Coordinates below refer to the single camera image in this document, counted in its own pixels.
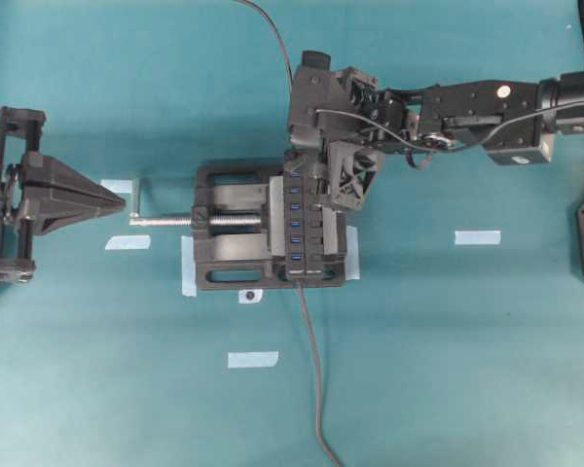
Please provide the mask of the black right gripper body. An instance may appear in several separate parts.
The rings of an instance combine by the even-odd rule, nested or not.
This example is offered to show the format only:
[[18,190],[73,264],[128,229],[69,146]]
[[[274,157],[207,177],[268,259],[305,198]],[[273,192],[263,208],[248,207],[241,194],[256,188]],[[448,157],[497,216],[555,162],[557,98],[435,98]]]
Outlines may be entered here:
[[334,210],[359,210],[388,155],[402,152],[402,140],[416,139],[410,105],[420,90],[380,89],[378,79],[358,69],[334,73],[338,94],[317,107],[324,142],[327,204]]

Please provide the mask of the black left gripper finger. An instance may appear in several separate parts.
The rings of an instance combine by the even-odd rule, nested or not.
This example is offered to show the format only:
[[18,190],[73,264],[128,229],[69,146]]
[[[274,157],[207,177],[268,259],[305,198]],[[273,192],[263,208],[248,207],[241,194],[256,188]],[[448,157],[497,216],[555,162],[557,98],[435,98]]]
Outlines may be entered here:
[[121,211],[120,201],[22,201],[17,211],[17,233],[41,236]]
[[94,183],[60,160],[38,151],[24,154],[21,182],[25,187],[50,189],[59,194],[84,196],[88,205],[100,202],[111,207],[125,207],[126,202],[103,186]]

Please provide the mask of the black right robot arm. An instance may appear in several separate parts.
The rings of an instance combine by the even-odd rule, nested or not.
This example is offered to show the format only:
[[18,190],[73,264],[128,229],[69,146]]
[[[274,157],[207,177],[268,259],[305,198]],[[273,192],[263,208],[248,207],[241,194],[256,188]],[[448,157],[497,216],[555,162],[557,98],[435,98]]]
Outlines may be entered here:
[[290,108],[290,132],[321,152],[317,191],[337,211],[363,206],[392,155],[416,170],[476,147],[498,165],[547,163],[557,134],[584,132],[584,71],[419,90],[380,89],[354,68],[311,69],[297,81],[305,88]]

